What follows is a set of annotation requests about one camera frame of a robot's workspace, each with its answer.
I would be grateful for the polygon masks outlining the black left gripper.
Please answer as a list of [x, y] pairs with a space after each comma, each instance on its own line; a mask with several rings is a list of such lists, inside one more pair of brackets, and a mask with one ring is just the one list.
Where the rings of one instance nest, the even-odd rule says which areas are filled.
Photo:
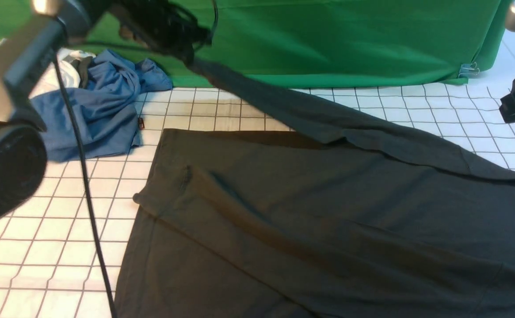
[[109, 12], [120, 23], [122, 39], [162, 56], [192, 62], [197, 51], [211, 45], [211, 28], [168, 0], [116, 0]]

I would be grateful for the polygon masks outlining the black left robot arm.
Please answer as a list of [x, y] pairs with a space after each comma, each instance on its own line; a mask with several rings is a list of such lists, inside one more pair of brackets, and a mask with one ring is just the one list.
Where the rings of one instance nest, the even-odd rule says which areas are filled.
[[47, 166], [42, 117], [29, 96], [58, 50], [84, 44], [108, 12], [120, 21], [120, 36], [163, 56], [191, 63], [211, 45], [214, 21], [202, 27], [182, 6], [168, 0], [34, 0], [34, 15], [0, 45], [0, 219], [33, 196]]

